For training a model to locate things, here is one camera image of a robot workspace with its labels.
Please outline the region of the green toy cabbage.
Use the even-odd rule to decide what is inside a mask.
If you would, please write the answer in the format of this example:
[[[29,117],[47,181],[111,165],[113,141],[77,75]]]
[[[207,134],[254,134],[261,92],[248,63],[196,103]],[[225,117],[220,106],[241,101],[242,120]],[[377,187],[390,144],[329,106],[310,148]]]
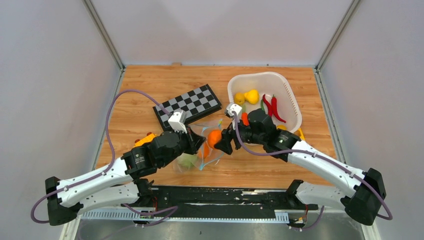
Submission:
[[[198,161],[197,155],[183,153],[176,159],[176,166],[180,172],[186,172],[195,166],[195,163]]]

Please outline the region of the white plastic basket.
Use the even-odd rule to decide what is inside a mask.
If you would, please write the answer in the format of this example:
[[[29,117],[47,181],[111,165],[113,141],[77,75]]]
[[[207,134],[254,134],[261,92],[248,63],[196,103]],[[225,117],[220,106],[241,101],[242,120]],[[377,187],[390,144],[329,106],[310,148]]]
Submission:
[[[266,71],[251,74],[239,74],[234,76],[227,85],[227,94],[230,103],[234,103],[236,93],[245,93],[256,89],[259,93],[259,102],[250,104],[244,102],[242,109],[249,113],[256,109],[263,110],[261,101],[264,94],[271,103],[272,96],[277,99],[277,110],[281,118],[286,123],[277,120],[272,116],[273,123],[278,126],[285,126],[286,130],[295,133],[302,124],[302,114],[295,98],[294,92],[288,80],[277,72]]]

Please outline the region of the clear zip top bag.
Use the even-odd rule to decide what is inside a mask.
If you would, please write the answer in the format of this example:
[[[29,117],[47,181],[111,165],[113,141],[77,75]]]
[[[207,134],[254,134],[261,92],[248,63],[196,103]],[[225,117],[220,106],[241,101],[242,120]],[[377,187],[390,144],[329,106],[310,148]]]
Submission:
[[[211,133],[220,133],[222,131],[222,122],[222,119],[211,120],[191,124],[190,127],[196,134],[208,139]],[[177,173],[185,173],[194,171],[195,169],[202,171],[208,165],[216,165],[223,156],[224,152],[210,147],[208,145],[208,140],[206,140],[199,148],[196,155],[183,153],[175,159],[173,161],[173,170]]]

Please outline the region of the small toy orange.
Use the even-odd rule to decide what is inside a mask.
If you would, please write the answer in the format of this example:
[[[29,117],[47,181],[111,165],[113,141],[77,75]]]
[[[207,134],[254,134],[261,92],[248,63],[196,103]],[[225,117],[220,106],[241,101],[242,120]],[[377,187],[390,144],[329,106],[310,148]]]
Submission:
[[[208,146],[208,144],[205,142],[202,144],[202,146],[200,147],[200,149],[198,150],[197,156],[200,159],[205,159],[210,155],[210,148]]]

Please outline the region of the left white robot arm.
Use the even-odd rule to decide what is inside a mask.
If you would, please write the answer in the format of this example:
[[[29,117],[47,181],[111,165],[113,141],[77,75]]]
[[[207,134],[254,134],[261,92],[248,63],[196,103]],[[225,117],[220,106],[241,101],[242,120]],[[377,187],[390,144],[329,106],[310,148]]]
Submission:
[[[196,155],[205,141],[191,128],[186,132],[151,133],[108,165],[74,178],[46,179],[47,222],[63,225],[85,212],[112,205],[149,206],[154,196],[146,177],[182,154]]]

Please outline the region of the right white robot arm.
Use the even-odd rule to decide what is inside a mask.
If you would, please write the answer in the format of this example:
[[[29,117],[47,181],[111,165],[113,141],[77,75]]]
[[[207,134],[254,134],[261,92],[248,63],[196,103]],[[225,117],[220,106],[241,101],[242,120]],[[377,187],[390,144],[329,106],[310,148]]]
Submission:
[[[242,113],[242,108],[235,103],[227,106],[225,114],[232,122],[222,131],[221,140],[214,144],[214,148],[228,155],[243,148],[254,156],[271,156],[307,169],[332,184],[326,186],[294,180],[285,195],[290,208],[316,204],[343,210],[366,226],[371,226],[376,218],[393,219],[385,203],[385,185],[378,170],[362,170],[329,157],[296,134],[277,128],[261,109],[248,114],[248,125],[243,123]]]

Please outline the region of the large toy orange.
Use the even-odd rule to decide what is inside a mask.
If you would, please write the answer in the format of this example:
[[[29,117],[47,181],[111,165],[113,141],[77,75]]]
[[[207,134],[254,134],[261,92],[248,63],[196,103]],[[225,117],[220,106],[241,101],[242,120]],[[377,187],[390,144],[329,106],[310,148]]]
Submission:
[[[219,129],[212,130],[207,136],[207,144],[210,148],[215,149],[215,145],[222,139],[222,132]]]

